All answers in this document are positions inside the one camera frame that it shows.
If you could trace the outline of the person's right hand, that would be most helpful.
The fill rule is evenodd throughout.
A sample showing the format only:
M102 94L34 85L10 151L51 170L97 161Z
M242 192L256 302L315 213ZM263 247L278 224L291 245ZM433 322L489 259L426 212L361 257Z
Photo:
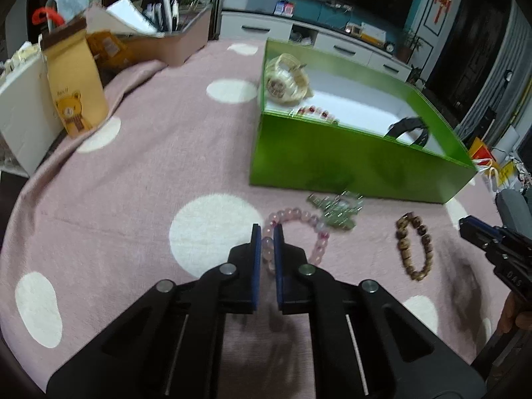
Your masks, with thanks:
M497 325L497 333L509 333L513 327L530 331L532 327L532 313L513 292L510 292L504 303Z

